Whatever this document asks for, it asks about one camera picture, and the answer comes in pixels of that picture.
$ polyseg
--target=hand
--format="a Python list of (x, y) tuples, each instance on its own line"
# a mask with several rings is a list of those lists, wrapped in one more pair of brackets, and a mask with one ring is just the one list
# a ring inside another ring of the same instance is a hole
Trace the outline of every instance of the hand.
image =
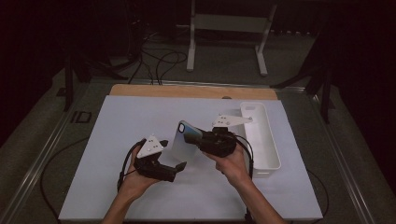
[(235, 188), (238, 188), (244, 181), (250, 180), (245, 164), (244, 149), (239, 144), (236, 145), (232, 154), (224, 158), (208, 153), (204, 154), (216, 162), (216, 169), (225, 174), (230, 184)]
[(122, 194), (124, 197), (130, 198), (131, 200), (139, 198), (151, 185), (160, 182), (158, 179), (148, 178), (140, 175), (134, 168), (134, 158), (136, 158), (140, 148), (141, 147), (136, 147), (132, 152), (131, 164), (129, 165), (128, 171), (126, 173), (129, 174), (125, 176), (119, 191), (119, 194)]

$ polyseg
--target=person's right hand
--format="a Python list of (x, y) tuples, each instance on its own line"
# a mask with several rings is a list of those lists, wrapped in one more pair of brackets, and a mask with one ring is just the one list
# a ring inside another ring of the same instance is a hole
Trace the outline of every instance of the person's right hand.
[(239, 144), (236, 145), (232, 154), (224, 158), (208, 153), (204, 154), (216, 162), (216, 169), (221, 171), (235, 188), (238, 188), (245, 181), (250, 181), (245, 165), (244, 149)]

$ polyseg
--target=white plastic container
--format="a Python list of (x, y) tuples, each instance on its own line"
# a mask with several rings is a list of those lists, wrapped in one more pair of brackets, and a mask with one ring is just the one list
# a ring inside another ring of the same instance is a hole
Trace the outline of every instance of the white plastic container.
[(280, 168), (280, 159), (265, 106), (262, 103), (243, 102), (241, 112), (242, 117), (253, 119), (244, 124), (247, 140), (253, 148), (253, 177), (267, 177)]

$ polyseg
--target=white tabletop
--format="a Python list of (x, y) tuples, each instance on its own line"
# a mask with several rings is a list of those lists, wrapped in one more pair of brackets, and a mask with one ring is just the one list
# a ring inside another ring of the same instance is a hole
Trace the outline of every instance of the white tabletop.
[[(117, 180), (126, 153), (144, 137), (168, 140), (160, 162), (175, 166), (170, 148), (177, 124), (184, 119), (210, 131), (219, 113), (240, 116), (242, 102), (262, 102), (282, 166), (254, 182), (276, 211), (286, 219), (316, 219), (322, 214), (308, 178), (288, 118), (280, 101), (215, 100), (107, 96), (66, 196), (60, 219), (93, 220), (105, 215), (117, 194)], [(241, 127), (231, 131), (243, 135)], [(197, 153), (173, 183), (160, 182), (135, 201), (126, 219), (242, 220), (246, 207), (236, 190)]]

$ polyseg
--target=dark background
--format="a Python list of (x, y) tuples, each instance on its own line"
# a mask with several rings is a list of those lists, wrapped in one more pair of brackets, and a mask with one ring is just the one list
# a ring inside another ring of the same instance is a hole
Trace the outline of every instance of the dark background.
[[(134, 4), (131, 21), (150, 23), (173, 38), (176, 24), (190, 23), (190, 1), (129, 2)], [(225, 14), (266, 13), (237, 7), (237, 1), (220, 2)], [(127, 56), (128, 41), (137, 46), (136, 41), (128, 39), (121, 0), (8, 0), (2, 1), (0, 8), (0, 145), (50, 88), (51, 78), (63, 69), (64, 42), (75, 43), (103, 63), (109, 63), (111, 56)], [(213, 1), (197, 1), (197, 9), (210, 13), (216, 5)], [(392, 91), (396, 74), (395, 13), (395, 3), (390, 0), (282, 1), (272, 26), (277, 35), (299, 32), (317, 37), (304, 67), (323, 62), (330, 66), (332, 84), (339, 87), (394, 192), (396, 122), (391, 109), (396, 103)]]

